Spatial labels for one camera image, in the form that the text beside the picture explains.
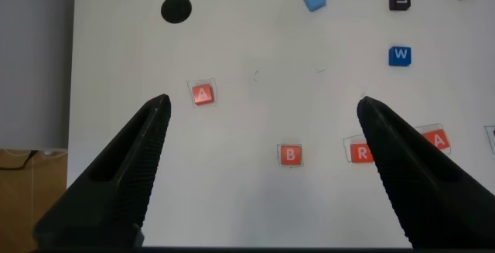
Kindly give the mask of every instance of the white tabletop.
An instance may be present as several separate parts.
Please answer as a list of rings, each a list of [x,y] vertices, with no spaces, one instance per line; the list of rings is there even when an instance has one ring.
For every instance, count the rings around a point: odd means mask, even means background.
[[[442,123],[495,193],[495,0],[190,0],[176,25],[164,1],[76,0],[74,18],[69,184],[143,103],[172,101],[145,245],[410,246],[376,167],[346,160],[362,94]],[[388,66],[393,45],[410,67]],[[210,78],[217,106],[193,107],[187,81]],[[304,167],[278,165],[281,143]]]

